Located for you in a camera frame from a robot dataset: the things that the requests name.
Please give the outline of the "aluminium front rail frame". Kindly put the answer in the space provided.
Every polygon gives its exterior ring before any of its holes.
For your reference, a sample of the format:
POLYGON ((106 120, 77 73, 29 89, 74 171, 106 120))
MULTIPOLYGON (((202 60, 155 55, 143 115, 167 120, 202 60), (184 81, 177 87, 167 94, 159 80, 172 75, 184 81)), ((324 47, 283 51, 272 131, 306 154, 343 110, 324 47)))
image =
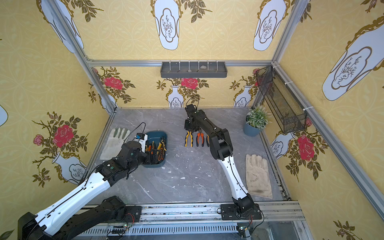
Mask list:
MULTIPOLYGON (((100 222, 76 237, 125 237, 150 235, 186 235, 235 233, 242 239, 255 239, 263 232, 267 239, 312 240, 314 237, 298 202, 258 202, 262 220, 224 221, 220 205, 230 203, 176 203, 125 205, 142 206, 138 223, 119 221, 118 218, 100 222)), ((85 206, 77 212, 86 213, 98 206, 85 206)))

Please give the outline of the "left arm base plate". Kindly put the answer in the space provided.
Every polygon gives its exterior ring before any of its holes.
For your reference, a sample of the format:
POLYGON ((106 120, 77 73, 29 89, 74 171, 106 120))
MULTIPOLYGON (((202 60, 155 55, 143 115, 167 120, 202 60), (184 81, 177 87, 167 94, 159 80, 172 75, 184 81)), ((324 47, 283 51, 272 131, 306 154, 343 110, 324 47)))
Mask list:
POLYGON ((123 213, 119 214, 119 221, 127 223, 138 223, 142 213, 142 206, 125 206, 123 213))

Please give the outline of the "teal plastic storage box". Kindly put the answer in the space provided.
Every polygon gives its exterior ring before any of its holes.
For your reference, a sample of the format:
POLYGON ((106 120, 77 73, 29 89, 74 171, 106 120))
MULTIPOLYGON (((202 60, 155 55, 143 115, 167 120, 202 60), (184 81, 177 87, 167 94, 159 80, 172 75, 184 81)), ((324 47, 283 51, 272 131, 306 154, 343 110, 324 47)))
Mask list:
POLYGON ((146 168, 162 167, 165 163, 167 152, 167 134, 164 131, 150 131, 146 133, 148 140, 146 142, 145 152, 158 150, 159 163, 156 165, 143 165, 146 168))

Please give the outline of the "green white artificial plant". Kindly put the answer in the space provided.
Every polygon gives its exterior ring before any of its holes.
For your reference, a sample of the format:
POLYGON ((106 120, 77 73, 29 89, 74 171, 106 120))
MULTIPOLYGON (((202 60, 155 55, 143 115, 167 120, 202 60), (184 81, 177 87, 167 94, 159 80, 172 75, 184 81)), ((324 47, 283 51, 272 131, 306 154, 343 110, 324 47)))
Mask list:
POLYGON ((246 123, 253 128, 262 130, 270 123, 271 115, 264 106, 258 106, 247 113, 246 123))

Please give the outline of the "grey wall shelf tray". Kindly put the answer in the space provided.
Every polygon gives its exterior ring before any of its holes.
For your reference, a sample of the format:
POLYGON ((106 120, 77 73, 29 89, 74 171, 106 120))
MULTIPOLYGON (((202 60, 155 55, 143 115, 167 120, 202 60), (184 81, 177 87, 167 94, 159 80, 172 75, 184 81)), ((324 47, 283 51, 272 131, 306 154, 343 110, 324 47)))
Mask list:
POLYGON ((222 61, 162 62, 162 78, 226 78, 228 69, 222 61))

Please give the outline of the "left work glove beige green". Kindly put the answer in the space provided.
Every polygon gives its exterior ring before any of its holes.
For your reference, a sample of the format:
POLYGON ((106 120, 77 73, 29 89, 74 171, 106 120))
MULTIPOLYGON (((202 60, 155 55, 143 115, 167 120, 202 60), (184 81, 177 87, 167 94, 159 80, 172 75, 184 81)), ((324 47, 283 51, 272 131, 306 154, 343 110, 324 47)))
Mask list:
POLYGON ((126 137, 131 133, 129 129, 126 128, 115 128, 112 129, 108 139, 107 143, 104 146, 100 160, 101 161, 108 161, 118 155, 120 152, 122 145, 125 142, 126 137))

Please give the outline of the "blue flower pot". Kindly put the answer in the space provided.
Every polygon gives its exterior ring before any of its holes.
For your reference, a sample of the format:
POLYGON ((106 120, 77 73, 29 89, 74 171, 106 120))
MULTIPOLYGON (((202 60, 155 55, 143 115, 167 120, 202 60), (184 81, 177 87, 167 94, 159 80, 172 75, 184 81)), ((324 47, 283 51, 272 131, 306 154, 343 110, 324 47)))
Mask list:
POLYGON ((248 124, 247 121, 245 121, 244 123, 244 127, 243 127, 243 131, 244 131, 244 134, 249 136, 249 137, 255 137, 257 136, 262 130, 261 129, 258 129, 258 128, 255 128, 255 127, 252 127, 250 124, 248 124))

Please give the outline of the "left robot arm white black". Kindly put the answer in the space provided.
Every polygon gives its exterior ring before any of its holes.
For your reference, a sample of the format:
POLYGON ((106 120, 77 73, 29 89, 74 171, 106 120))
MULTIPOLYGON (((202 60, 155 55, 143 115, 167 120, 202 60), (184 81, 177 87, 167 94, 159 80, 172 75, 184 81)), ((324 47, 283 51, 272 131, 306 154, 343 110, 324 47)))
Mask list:
POLYGON ((116 157, 98 165, 87 180, 69 194, 35 215, 28 212, 20 217, 18 239, 71 239, 100 222, 123 216, 125 204, 117 197, 81 215, 77 212, 119 180, 127 179, 149 158, 145 144, 138 141, 123 144, 116 157))

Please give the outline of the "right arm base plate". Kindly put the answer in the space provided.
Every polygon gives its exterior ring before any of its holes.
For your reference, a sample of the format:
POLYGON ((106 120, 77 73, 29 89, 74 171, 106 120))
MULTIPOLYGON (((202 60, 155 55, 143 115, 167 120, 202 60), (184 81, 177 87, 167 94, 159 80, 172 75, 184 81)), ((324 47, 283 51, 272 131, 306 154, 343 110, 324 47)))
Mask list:
POLYGON ((262 213, 258 204, 253 204, 250 208, 241 210, 235 204, 220 205, 221 218, 224 221, 230 220, 262 220, 262 213))

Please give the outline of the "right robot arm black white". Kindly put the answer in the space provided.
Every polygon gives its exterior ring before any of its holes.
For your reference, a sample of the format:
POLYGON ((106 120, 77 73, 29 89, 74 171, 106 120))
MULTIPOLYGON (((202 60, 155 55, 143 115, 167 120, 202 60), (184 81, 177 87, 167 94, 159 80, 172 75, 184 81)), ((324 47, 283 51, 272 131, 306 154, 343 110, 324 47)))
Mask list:
POLYGON ((192 133, 203 130, 208 135, 211 154, 218 160, 229 182, 235 210, 242 218, 248 216, 255 204, 237 170, 229 131, 217 127, 204 111, 192 104, 186 106, 185 110, 188 116, 185 130, 192 133))

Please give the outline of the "right work glove beige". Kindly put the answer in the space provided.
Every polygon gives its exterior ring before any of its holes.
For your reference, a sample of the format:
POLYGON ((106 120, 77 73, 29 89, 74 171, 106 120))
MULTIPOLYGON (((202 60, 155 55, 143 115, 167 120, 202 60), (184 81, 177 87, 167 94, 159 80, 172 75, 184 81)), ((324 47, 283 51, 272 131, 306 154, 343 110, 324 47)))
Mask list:
POLYGON ((272 199, 268 162, 258 155, 246 155, 246 184, 251 195, 272 199))

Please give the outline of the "yellow black pliers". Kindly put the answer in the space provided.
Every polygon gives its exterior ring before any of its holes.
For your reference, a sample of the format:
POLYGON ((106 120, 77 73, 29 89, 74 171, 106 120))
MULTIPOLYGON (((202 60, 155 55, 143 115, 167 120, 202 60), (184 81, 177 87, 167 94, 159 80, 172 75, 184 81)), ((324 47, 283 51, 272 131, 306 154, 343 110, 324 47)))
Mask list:
POLYGON ((187 134, 185 137, 185 147, 188 147, 190 144, 190 147, 194 146, 194 137, 192 131, 187 130, 187 134))

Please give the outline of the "red orange black pliers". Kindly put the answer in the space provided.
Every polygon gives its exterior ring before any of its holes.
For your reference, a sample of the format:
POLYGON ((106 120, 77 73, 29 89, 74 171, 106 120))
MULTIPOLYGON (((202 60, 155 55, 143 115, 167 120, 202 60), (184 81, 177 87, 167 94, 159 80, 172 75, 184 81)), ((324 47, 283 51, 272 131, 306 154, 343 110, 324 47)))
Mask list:
POLYGON ((204 133, 202 131, 199 131, 197 133, 197 143, 196 143, 196 146, 199 147, 203 147, 205 144, 205 137, 204 137, 204 133))

